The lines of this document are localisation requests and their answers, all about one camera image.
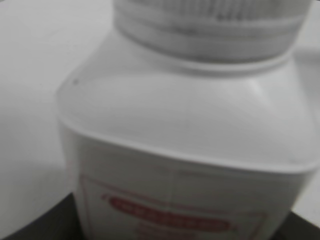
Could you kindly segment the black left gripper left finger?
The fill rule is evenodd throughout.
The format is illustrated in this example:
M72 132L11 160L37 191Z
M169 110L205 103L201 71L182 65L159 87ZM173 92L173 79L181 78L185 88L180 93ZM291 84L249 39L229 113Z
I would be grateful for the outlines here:
M73 194L67 195L48 212L5 240L81 240L80 226Z

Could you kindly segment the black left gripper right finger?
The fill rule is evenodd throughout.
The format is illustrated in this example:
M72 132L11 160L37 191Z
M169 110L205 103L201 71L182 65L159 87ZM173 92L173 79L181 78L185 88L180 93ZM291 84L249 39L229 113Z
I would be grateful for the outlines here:
M282 225L283 240L320 240L320 228L291 212Z

